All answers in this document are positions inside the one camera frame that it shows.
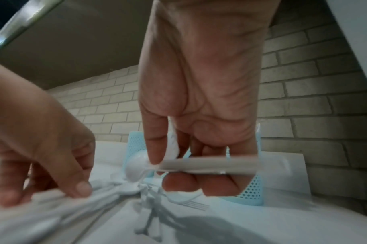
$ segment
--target fingernail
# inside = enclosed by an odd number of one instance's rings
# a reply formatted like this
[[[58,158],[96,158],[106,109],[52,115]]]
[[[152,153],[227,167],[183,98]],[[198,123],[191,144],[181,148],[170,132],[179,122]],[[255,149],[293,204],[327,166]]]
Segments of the fingernail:
[[[88,197],[92,193],[92,188],[88,182],[81,181],[76,185],[76,191],[81,197]]]

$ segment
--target brick wall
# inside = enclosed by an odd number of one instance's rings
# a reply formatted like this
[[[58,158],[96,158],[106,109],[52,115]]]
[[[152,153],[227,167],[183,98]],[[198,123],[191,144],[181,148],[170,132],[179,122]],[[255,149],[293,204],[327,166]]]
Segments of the brick wall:
[[[51,89],[97,140],[142,130],[137,66]],[[284,0],[267,35],[262,149],[304,154],[311,190],[367,214],[367,80],[324,2]]]

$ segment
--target white brick wall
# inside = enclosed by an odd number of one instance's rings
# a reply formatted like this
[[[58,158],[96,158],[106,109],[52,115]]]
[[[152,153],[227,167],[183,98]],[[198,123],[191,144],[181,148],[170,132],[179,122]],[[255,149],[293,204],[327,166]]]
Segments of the white brick wall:
[[[283,0],[268,31],[259,87],[262,149],[303,153],[314,194],[367,212],[367,80],[321,2]],[[138,66],[49,93],[97,140],[127,142],[129,132],[143,130]]]

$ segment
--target hand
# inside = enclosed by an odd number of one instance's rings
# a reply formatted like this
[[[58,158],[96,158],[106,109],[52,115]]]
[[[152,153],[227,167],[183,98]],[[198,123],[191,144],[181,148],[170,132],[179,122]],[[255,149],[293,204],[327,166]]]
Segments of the hand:
[[[55,187],[71,197],[89,196],[94,151],[88,128],[45,91],[0,66],[1,206]]]
[[[181,156],[257,154],[255,125],[262,47],[279,0],[155,0],[139,64],[150,161],[161,162],[167,116]],[[252,176],[169,174],[167,191],[238,195]]]

